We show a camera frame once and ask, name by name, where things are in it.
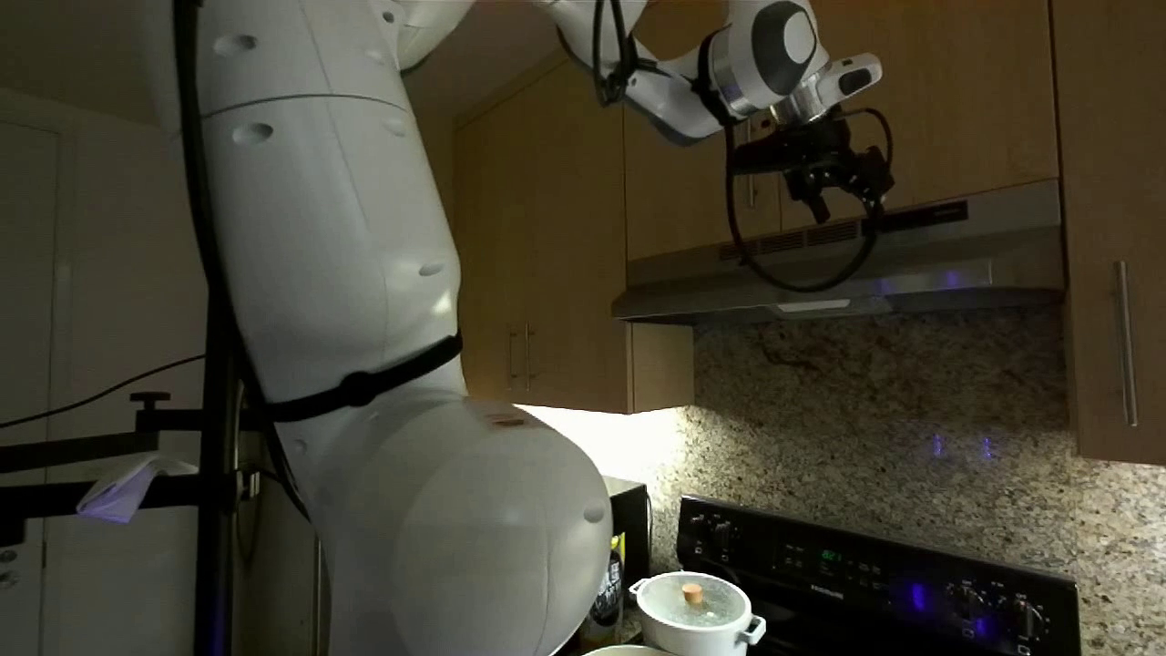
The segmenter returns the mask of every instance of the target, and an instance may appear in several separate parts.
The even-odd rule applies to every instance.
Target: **range hood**
[[[892,212],[869,259],[829,291],[777,291],[728,246],[639,259],[614,299],[624,320],[806,320],[890,308],[1058,303],[1062,291],[1059,187],[1030,182]],[[820,279],[861,246],[856,221],[755,240],[787,279]]]

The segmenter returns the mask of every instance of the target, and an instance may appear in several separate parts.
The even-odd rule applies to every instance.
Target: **black stove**
[[[725,504],[680,504],[683,570],[738,582],[770,634],[749,656],[1079,656],[1070,578]]]

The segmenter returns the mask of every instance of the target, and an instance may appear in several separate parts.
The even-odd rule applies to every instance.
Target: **wooden cabinet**
[[[1166,5],[1054,0],[1054,24],[1079,452],[1166,463]]]
[[[495,399],[660,407],[692,396],[690,327],[625,327],[624,110],[564,57],[459,124],[465,379]]]
[[[854,105],[878,105],[892,124],[890,208],[949,200],[979,189],[1058,178],[1044,0],[815,0],[829,53],[873,52],[884,80]],[[680,53],[725,17],[720,5],[651,5],[641,36]],[[873,121],[856,115],[856,149],[880,147]],[[720,141],[690,149],[660,141],[641,115],[625,126],[629,256],[725,244]],[[738,182],[745,234],[813,225],[787,200],[782,178]],[[861,205],[827,192],[835,217]]]

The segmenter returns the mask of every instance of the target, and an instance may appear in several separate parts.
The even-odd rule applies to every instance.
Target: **pot handle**
[[[755,616],[738,634],[735,642],[745,642],[745,645],[758,645],[765,638],[770,624],[765,616]]]

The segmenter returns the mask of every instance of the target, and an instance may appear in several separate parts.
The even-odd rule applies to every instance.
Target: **white pot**
[[[683,602],[683,587],[703,590],[703,605]],[[703,572],[663,572],[629,587],[643,616],[649,645],[671,656],[744,656],[765,638],[765,616],[728,578]]]

